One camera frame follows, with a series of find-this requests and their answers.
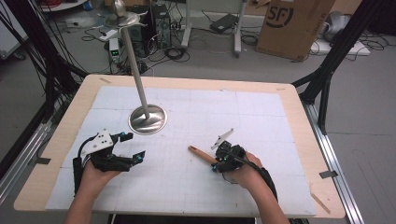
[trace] person's left hand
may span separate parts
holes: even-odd
[[[78,193],[83,193],[85,196],[90,195],[96,199],[108,181],[119,174],[120,171],[102,172],[95,169],[91,161],[87,161],[84,167],[84,173],[82,174]]]

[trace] cardboard box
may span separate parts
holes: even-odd
[[[272,0],[256,50],[302,61],[335,0]]]
[[[105,6],[111,7],[114,0],[105,0]],[[132,7],[134,5],[148,6],[149,0],[123,0],[126,7]]]

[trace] white object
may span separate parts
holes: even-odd
[[[106,41],[116,33],[117,33],[117,30],[110,30],[106,33],[106,35],[102,35],[101,37],[99,37],[99,39]]]
[[[117,38],[110,38],[108,40],[108,54],[111,62],[120,62],[120,45]]]
[[[114,146],[110,133],[104,129],[86,146],[85,154],[91,154],[95,151]]]
[[[329,42],[324,39],[318,39],[314,42],[311,47],[311,50],[314,54],[327,54],[330,52],[332,47]],[[349,51],[349,55],[364,55],[367,56],[370,54],[370,50],[368,50],[361,42],[356,42],[354,47]]]
[[[216,147],[219,147],[219,145],[221,145],[221,143],[224,142],[232,133],[233,133],[233,129],[231,129],[227,133],[220,135],[218,141],[216,141],[216,143],[211,147],[212,150],[215,149]]]

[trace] wooden handle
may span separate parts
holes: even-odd
[[[202,160],[206,161],[209,164],[214,164],[218,161],[215,160],[215,158],[207,155],[206,153],[204,153],[202,150],[193,147],[193,146],[189,146],[189,150],[194,153],[196,156],[198,156],[199,158],[201,158]]]

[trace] round metal base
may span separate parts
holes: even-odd
[[[139,20],[140,17],[133,12],[126,12],[123,17],[117,17],[115,14],[110,14],[105,18],[105,25],[114,28],[121,28],[138,24]]]
[[[149,118],[146,119],[142,106],[129,116],[129,127],[135,133],[153,134],[159,132],[168,119],[166,112],[157,105],[148,105]]]

